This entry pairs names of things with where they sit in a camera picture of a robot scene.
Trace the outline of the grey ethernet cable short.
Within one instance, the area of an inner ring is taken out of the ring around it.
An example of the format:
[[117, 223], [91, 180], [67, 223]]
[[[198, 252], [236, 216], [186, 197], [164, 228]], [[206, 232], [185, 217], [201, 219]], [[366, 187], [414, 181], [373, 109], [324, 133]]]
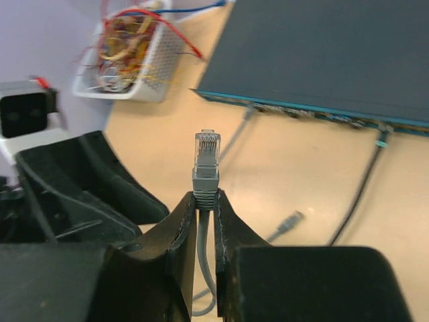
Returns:
[[277, 240], [279, 237], [289, 232], [291, 229], [295, 228], [299, 222], [305, 218], [304, 214], [295, 211], [287, 218], [285, 218], [276, 228], [276, 230], [266, 239], [268, 243], [272, 243]]

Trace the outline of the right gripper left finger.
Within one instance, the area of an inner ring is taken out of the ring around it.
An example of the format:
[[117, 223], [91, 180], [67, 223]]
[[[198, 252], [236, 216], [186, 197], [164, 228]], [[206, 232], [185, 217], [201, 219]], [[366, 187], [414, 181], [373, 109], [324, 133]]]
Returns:
[[196, 201], [132, 244], [3, 244], [2, 321], [189, 321]]

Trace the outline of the teal network switch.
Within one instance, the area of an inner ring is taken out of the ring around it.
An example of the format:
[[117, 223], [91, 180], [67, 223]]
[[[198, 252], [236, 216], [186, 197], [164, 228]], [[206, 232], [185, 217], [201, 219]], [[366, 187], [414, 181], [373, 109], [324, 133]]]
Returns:
[[427, 1], [236, 1], [196, 93], [428, 135]]

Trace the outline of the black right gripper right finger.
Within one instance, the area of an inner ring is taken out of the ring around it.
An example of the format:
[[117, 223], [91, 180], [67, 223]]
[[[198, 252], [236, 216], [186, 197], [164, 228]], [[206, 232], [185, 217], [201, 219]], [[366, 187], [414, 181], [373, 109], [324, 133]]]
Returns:
[[393, 268], [361, 246], [273, 246], [214, 198], [217, 313], [224, 321], [411, 321]]

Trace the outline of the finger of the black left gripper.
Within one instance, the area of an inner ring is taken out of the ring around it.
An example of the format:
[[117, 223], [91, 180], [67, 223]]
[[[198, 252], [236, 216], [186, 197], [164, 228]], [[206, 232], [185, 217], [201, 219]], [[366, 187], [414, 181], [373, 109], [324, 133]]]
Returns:
[[26, 236], [50, 242], [126, 244], [168, 208], [122, 165], [100, 131], [15, 156]]

